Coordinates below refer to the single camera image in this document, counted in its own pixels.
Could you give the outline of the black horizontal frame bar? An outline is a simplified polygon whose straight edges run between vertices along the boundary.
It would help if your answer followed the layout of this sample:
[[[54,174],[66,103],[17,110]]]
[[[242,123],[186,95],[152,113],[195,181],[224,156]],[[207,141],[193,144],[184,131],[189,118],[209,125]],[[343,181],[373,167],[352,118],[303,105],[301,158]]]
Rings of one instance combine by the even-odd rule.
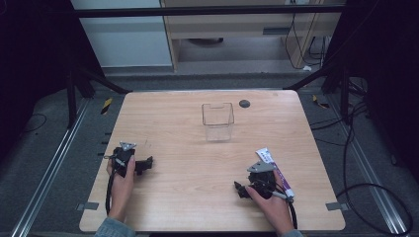
[[[245,14],[293,14],[338,13],[346,9],[344,4],[332,5],[254,5],[254,6],[203,6],[132,9],[74,10],[79,18],[158,17],[158,16],[206,16]]]

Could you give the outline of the white cabinet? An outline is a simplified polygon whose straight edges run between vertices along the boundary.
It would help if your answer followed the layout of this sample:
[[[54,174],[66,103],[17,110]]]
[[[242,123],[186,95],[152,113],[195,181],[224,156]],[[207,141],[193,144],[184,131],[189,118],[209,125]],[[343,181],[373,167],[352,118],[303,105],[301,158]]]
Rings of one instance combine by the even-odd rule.
[[[75,10],[160,8],[159,0],[70,0]],[[162,17],[81,18],[103,68],[171,66]]]

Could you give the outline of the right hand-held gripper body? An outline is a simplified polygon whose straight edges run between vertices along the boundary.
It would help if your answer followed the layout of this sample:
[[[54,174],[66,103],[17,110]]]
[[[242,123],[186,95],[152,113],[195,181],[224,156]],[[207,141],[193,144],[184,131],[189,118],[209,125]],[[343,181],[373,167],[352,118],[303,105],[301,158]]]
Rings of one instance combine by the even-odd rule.
[[[276,189],[276,178],[274,175],[275,167],[272,164],[258,161],[251,165],[248,180],[250,187],[255,190],[260,197],[268,199]]]

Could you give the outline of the clear plastic container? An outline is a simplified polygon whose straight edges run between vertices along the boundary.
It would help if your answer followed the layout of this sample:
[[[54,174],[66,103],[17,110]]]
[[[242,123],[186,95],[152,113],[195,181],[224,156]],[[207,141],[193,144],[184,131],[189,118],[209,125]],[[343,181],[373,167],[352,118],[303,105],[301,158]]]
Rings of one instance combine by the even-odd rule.
[[[231,139],[234,110],[231,103],[202,104],[202,120],[208,142]]]

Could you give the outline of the person's right hand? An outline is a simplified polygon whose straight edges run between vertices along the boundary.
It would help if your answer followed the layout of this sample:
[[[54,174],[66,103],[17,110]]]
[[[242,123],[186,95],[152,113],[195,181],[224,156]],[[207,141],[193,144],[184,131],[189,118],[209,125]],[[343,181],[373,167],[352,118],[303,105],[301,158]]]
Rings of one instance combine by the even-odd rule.
[[[275,196],[265,199],[251,187],[246,187],[246,191],[262,210],[278,237],[284,237],[294,230],[289,206],[284,199]]]

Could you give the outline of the light wooden desk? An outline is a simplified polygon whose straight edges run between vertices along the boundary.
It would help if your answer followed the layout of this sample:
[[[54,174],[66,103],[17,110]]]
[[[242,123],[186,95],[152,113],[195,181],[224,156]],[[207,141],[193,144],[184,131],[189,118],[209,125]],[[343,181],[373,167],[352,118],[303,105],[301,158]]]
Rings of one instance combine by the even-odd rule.
[[[346,0],[159,0],[163,7],[332,5]],[[164,23],[172,58],[175,43],[185,39],[276,37],[285,44],[292,66],[301,68],[313,39],[331,37],[340,20],[338,13],[247,14],[166,16]]]

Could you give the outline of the person's left hand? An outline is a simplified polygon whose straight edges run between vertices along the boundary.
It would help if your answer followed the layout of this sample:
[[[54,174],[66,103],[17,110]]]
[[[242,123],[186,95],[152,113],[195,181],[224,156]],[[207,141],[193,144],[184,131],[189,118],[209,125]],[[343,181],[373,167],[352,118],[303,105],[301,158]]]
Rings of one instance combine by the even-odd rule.
[[[126,175],[114,175],[111,189],[111,207],[108,216],[124,222],[126,220],[126,208],[133,190],[135,158],[131,156],[127,163]]]

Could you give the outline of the grey metal table bracket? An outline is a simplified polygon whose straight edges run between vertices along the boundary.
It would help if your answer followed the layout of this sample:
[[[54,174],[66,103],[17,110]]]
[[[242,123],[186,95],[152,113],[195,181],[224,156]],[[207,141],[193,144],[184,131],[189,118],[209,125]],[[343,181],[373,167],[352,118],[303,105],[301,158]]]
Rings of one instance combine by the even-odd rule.
[[[87,202],[83,202],[83,203],[78,203],[77,206],[76,206],[76,209],[78,211],[83,211],[83,210],[86,210],[86,209],[97,210],[98,207],[99,207],[99,204],[97,202],[87,201]]]
[[[343,210],[346,211],[349,209],[348,205],[346,203],[340,203],[340,202],[328,202],[326,203],[326,208],[329,211],[332,210]]]

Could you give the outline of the black curtain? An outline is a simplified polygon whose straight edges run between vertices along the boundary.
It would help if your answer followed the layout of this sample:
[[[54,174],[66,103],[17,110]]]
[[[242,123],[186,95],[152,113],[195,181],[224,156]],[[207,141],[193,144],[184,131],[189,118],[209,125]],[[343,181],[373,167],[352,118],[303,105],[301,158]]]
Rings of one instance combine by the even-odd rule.
[[[419,184],[419,0],[346,0],[326,59],[368,82],[370,108]]]
[[[41,30],[40,16],[72,9],[70,0],[0,0],[0,166],[35,103],[65,88],[60,53]]]

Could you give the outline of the black metal stand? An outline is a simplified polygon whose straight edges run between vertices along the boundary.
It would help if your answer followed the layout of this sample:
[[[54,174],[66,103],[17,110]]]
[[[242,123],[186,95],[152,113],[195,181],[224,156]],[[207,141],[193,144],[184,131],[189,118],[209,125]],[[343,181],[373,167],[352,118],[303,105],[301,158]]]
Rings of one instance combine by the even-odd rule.
[[[344,119],[344,122],[349,124],[349,69],[347,66],[336,63],[324,65],[321,69],[299,82],[285,87],[285,90],[297,91],[320,77],[325,78],[321,86],[321,90],[324,93],[330,94],[337,88],[340,88],[340,115]]]
[[[78,89],[83,98],[92,98],[95,95],[95,90],[90,83],[91,80],[98,82],[116,93],[130,93],[130,90],[124,89],[109,81],[105,76],[101,76],[86,68],[73,67],[69,69],[65,79],[68,103],[68,128],[71,128],[77,120],[75,90]]]

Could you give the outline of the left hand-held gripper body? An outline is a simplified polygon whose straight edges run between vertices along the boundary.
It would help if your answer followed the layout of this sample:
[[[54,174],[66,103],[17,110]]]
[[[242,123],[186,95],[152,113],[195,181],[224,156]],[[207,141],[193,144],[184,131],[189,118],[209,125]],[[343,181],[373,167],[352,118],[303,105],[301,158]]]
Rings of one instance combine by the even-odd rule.
[[[120,142],[120,146],[113,151],[111,159],[113,160],[113,169],[122,177],[126,176],[127,163],[130,157],[135,153],[135,143]]]

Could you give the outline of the aluminium floor rail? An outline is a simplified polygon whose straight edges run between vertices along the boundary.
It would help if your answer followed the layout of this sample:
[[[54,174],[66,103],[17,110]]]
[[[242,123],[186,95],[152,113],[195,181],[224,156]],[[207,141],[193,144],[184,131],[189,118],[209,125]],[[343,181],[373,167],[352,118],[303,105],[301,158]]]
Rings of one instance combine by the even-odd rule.
[[[85,118],[86,111],[89,107],[91,100],[82,99],[80,107],[77,109],[76,119],[72,126],[66,129],[63,138],[61,139],[51,161],[49,162],[40,183],[37,186],[29,204],[25,208],[25,211],[16,223],[10,237],[27,237],[35,219],[37,218],[43,202],[49,193],[50,187],[55,180],[55,177],[64,161],[69,148],[71,147],[73,140],[79,130],[79,127]]]
[[[404,209],[408,217],[408,221],[404,222],[393,202],[395,200],[395,194],[382,184],[377,173],[368,161],[360,142],[356,138],[353,128],[354,115],[359,110],[362,110],[365,105],[363,103],[355,105],[354,109],[349,111],[350,123],[346,124],[340,115],[338,99],[335,96],[327,96],[327,100],[329,101],[331,110],[337,116],[337,120],[340,123],[343,133],[347,136],[343,151],[343,191],[340,193],[340,196],[344,196],[347,200],[347,205],[354,212],[354,214],[376,232],[393,237],[411,237],[410,233],[413,227],[413,218],[410,212],[407,209]],[[364,181],[362,183],[348,185],[348,152],[352,153],[352,157],[356,161],[358,169],[363,175]],[[350,192],[356,189],[369,190],[386,225],[385,229],[381,229],[372,224],[370,221],[367,221],[367,219],[363,217],[355,208],[355,203],[350,197]]]

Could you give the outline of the white and purple toothpaste tube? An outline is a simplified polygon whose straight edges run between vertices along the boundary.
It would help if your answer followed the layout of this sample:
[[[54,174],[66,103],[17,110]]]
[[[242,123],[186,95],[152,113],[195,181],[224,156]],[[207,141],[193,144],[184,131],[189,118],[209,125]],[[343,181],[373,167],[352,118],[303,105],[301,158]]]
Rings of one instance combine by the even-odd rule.
[[[274,167],[274,170],[276,171],[276,173],[279,175],[279,177],[281,179],[281,182],[282,182],[282,184],[280,186],[277,186],[279,197],[282,198],[282,199],[287,200],[288,202],[293,202],[294,192],[293,192],[292,188],[290,187],[288,181],[286,180],[285,176],[283,175],[283,173],[279,169],[278,165],[274,161],[269,149],[267,147],[261,148],[261,149],[256,151],[256,154],[259,156],[261,161],[272,165]]]

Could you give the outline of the black and yellow tape strip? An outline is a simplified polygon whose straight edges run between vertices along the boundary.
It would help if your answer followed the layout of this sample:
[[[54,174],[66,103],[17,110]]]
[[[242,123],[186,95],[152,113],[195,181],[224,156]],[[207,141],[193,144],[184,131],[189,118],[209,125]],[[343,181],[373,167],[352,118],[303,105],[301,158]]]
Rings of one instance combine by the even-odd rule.
[[[326,103],[325,101],[321,100],[319,97],[317,97],[316,95],[312,96],[312,102],[314,104],[316,104],[318,107],[323,108],[323,109],[329,109],[330,106],[328,103]]]
[[[103,107],[101,109],[101,115],[104,115],[104,114],[107,113],[107,111],[109,110],[109,107],[110,107],[112,101],[113,101],[113,98],[108,98],[108,99],[105,100],[105,103],[104,103],[104,105],[103,105]]]

